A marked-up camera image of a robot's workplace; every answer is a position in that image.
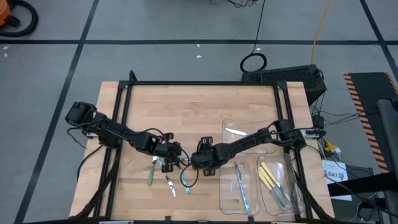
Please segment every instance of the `yellow handle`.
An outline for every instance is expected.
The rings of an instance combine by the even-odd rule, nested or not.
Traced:
[[[265,163],[265,162],[262,162],[262,163],[261,163],[261,166],[266,170],[267,174],[271,177],[271,179],[272,179],[275,183],[277,183],[276,180],[275,180],[275,177],[272,175],[272,172],[268,169],[266,163]]]
[[[260,173],[266,178],[266,180],[268,181],[268,183],[271,185],[272,188],[275,187],[274,183],[272,183],[271,179],[269,178],[269,176],[267,175],[267,173],[264,171],[263,168],[259,167],[259,171]]]
[[[259,168],[259,177],[262,180],[262,182],[268,187],[269,190],[271,190],[271,186],[268,184],[266,178],[263,176],[263,174],[260,172],[260,168]]]

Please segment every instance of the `gray floor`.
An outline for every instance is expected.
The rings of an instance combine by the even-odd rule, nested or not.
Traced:
[[[93,0],[29,1],[38,10],[37,30],[22,40],[79,40]],[[398,40],[395,0],[366,1],[384,40]],[[216,40],[255,38],[261,11],[252,7],[209,4],[208,0],[99,0],[87,40]],[[313,40],[326,1],[268,0],[261,40]],[[23,9],[17,16],[29,18]],[[377,40],[357,0],[333,0],[320,40]],[[253,48],[245,44],[0,44],[0,219],[12,223],[25,194],[63,84],[73,75],[25,222],[67,218],[83,150],[66,135],[63,118],[74,101],[95,103],[100,84],[126,79],[133,69],[140,80],[239,80],[239,63]],[[311,45],[258,45],[268,69],[310,63]],[[398,58],[398,46],[388,49]],[[323,110],[355,113],[344,73],[389,72],[380,45],[318,45],[316,65],[325,73],[328,91]],[[255,68],[250,61],[248,69]],[[343,161],[362,167],[376,162],[358,120],[328,126],[326,138],[339,145]]]

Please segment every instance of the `orange striped tape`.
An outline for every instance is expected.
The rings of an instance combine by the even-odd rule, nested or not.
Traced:
[[[390,79],[390,82],[395,89],[396,93],[398,94],[398,89],[395,87],[395,84],[392,80],[392,78],[387,74],[387,76]],[[352,78],[348,74],[344,74],[344,80],[347,84],[348,91],[353,99],[356,111],[358,112],[359,119],[361,120],[363,129],[365,130],[366,137],[368,138],[368,142],[372,148],[373,156],[377,162],[377,166],[380,169],[380,172],[382,173],[387,173],[388,168],[387,164],[384,161],[384,157],[381,153],[381,150],[379,148],[379,144],[377,143],[377,139],[373,133],[372,127],[369,124],[369,120],[366,117],[366,113],[364,112],[364,108],[362,107],[361,100],[359,99],[358,92],[355,90],[354,83],[352,81]]]

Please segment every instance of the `yellow cable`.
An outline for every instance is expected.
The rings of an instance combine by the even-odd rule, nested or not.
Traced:
[[[331,2],[331,0],[328,0],[327,3],[326,3],[326,7],[325,7],[325,10],[323,11],[322,19],[321,19],[321,21],[319,23],[317,35],[315,36],[315,39],[313,40],[312,54],[311,54],[311,64],[312,65],[313,65],[313,61],[314,61],[314,58],[315,58],[315,48],[317,47],[317,40],[318,40],[319,34],[321,33],[321,30],[322,30],[323,21],[325,20],[326,14],[328,13],[330,2]]]

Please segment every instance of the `vacuum cleaner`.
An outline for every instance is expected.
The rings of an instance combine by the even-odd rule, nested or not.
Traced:
[[[6,26],[19,27],[21,22],[11,14],[11,10],[16,6],[23,6],[32,14],[30,24],[23,30],[9,32],[2,30]],[[28,2],[23,0],[0,0],[0,36],[4,37],[22,37],[32,33],[39,21],[36,10]]]

